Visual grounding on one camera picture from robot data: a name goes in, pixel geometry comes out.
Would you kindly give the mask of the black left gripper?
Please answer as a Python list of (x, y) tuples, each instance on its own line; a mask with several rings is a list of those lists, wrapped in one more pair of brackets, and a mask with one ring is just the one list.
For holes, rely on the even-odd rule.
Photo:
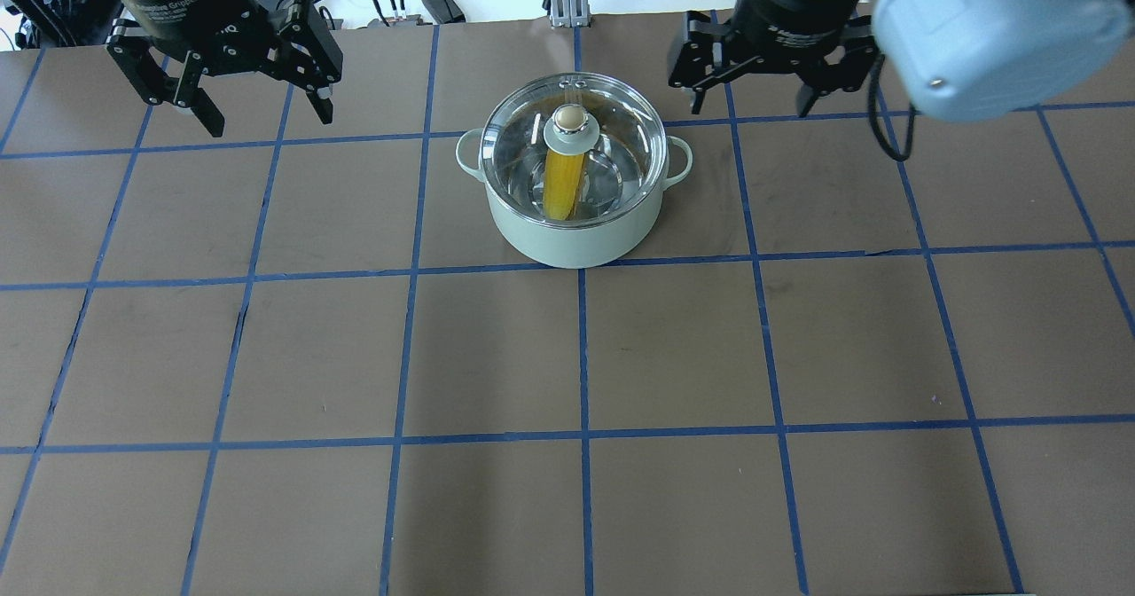
[(305, 92), (325, 126), (333, 124), (333, 86), (343, 51), (316, 0), (119, 0), (106, 50), (150, 106), (187, 110), (222, 137), (224, 116), (202, 77), (259, 72)]

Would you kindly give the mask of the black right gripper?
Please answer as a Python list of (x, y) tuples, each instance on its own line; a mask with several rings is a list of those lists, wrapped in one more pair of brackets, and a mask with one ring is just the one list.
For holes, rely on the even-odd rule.
[(807, 118), (821, 98), (854, 92), (882, 58), (860, 0), (735, 0), (728, 20), (688, 11), (670, 47), (669, 86), (686, 90), (701, 115), (707, 90), (742, 75), (794, 75), (794, 114)]

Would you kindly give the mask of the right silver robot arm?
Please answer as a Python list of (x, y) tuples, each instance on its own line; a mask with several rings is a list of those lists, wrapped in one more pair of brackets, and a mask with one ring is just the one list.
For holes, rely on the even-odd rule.
[(698, 114), (718, 84), (794, 75), (805, 116), (883, 61), (920, 114), (981, 121), (1070, 90), (1130, 34), (1132, 0), (735, 0), (725, 22), (686, 14), (669, 86)]

